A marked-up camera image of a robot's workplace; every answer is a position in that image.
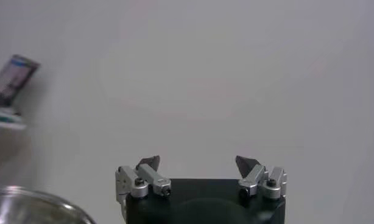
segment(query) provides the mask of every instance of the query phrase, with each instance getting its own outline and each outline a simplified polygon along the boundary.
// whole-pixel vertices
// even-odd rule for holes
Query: silver metal bracket
[[[157,195],[168,197],[171,194],[171,180],[160,176],[148,164],[138,166],[137,174],[153,187],[153,192]]]
[[[116,200],[121,204],[122,215],[126,220],[126,196],[143,198],[148,195],[148,183],[140,178],[129,166],[118,167],[115,172]]]
[[[287,173],[283,168],[274,167],[270,177],[263,181],[263,195],[269,199],[278,199],[286,196]]]
[[[261,180],[265,180],[268,178],[268,171],[266,170],[265,166],[257,164],[254,168],[249,172],[249,174],[238,181],[240,185],[240,194],[242,197],[249,198],[253,195],[257,194],[258,185]]]

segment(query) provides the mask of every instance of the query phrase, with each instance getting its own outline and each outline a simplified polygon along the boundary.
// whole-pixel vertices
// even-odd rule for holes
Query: black tip
[[[257,160],[242,156],[236,156],[236,164],[243,178],[245,178],[252,171],[255,165],[260,165]]]

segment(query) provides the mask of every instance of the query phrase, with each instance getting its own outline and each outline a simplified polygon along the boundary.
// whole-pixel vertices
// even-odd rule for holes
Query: black screw
[[[267,180],[267,186],[269,187],[275,187],[277,185],[277,181],[274,179],[268,179]]]
[[[136,186],[142,185],[142,184],[144,184],[144,180],[143,180],[141,177],[136,178],[136,179],[134,180],[134,184],[135,184]]]
[[[164,197],[168,197],[171,195],[171,188],[164,187],[163,190],[161,190],[161,193]]]
[[[249,198],[249,190],[246,188],[241,188],[238,192],[240,198],[242,199],[248,199]]]

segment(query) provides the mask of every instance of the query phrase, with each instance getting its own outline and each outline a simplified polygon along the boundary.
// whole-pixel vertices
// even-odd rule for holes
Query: white wall
[[[374,223],[374,0],[0,0],[15,53],[43,67],[0,183],[121,223],[119,165],[239,178],[243,155],[288,172],[287,223]]]

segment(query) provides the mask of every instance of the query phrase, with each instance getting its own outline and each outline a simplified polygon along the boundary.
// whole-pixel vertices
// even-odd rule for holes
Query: blurry object
[[[20,114],[11,105],[19,91],[39,67],[40,64],[35,61],[14,55],[0,71],[0,127],[25,129],[26,126]]]
[[[0,107],[0,127],[23,130],[26,128],[21,116],[11,107]]]
[[[0,224],[95,224],[66,200],[22,187],[0,186]]]
[[[28,58],[12,56],[0,71],[0,106],[11,106],[19,91],[39,67],[40,64]]]

